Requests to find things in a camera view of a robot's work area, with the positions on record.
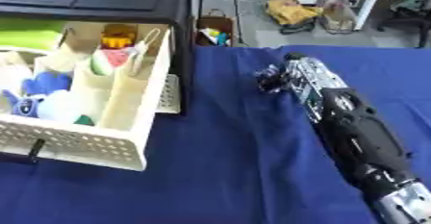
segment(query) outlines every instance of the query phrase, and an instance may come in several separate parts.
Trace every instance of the cable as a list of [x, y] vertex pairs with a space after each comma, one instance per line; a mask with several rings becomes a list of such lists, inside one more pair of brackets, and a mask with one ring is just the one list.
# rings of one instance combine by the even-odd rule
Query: cable
[[238, 43], [244, 43], [244, 40], [242, 39], [241, 17], [240, 17], [240, 9], [238, 6], [238, 0], [234, 0], [234, 6], [235, 6], [235, 17], [237, 18]]

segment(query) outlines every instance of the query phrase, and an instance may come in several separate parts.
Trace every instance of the perforated basket side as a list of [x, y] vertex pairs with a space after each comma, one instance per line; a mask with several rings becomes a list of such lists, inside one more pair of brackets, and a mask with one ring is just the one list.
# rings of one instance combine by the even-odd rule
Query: perforated basket side
[[115, 130], [0, 115], [0, 152], [27, 155], [36, 140], [43, 139], [41, 158], [143, 170], [143, 148], [128, 137]]

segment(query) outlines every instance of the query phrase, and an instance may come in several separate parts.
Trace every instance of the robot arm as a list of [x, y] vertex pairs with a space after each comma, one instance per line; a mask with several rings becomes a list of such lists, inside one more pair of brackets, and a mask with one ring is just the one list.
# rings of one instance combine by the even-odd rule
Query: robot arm
[[431, 193], [411, 172], [410, 155], [355, 90], [317, 59], [287, 55], [256, 74], [264, 92], [292, 91], [328, 155], [385, 224], [431, 224]]

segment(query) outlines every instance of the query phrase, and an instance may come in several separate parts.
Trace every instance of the green fabric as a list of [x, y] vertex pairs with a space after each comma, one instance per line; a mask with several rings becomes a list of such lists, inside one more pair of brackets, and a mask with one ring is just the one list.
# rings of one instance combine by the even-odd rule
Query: green fabric
[[79, 119], [75, 121], [75, 124], [94, 126], [94, 122], [86, 115], [81, 115]]
[[0, 47], [49, 51], [63, 36], [65, 21], [0, 18]]

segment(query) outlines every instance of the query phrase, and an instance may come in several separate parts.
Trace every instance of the yellow bag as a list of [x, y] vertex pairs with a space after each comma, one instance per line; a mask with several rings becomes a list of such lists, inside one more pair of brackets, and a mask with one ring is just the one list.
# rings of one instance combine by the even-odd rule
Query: yellow bag
[[303, 7], [295, 0], [269, 0], [266, 2], [266, 13], [280, 25], [294, 25], [305, 19], [321, 14], [322, 8]]

